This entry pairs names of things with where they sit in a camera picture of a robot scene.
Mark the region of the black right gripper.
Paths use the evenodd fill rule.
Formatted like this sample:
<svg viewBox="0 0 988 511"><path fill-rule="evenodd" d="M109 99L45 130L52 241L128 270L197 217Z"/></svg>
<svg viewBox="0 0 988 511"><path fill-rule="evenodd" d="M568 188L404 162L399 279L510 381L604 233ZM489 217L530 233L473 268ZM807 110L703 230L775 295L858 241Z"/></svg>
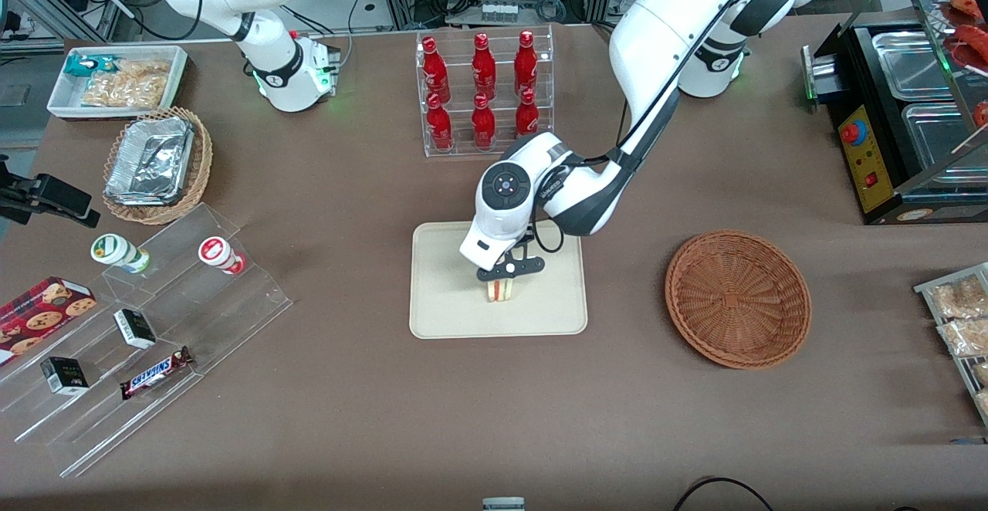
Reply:
<svg viewBox="0 0 988 511"><path fill-rule="evenodd" d="M38 174L32 182L31 198L22 190L19 176L7 167L7 154L1 155L1 218L15 224L28 224L35 213L49 213L87 228L96 228L101 215L92 206L92 195L52 174Z"/></svg>

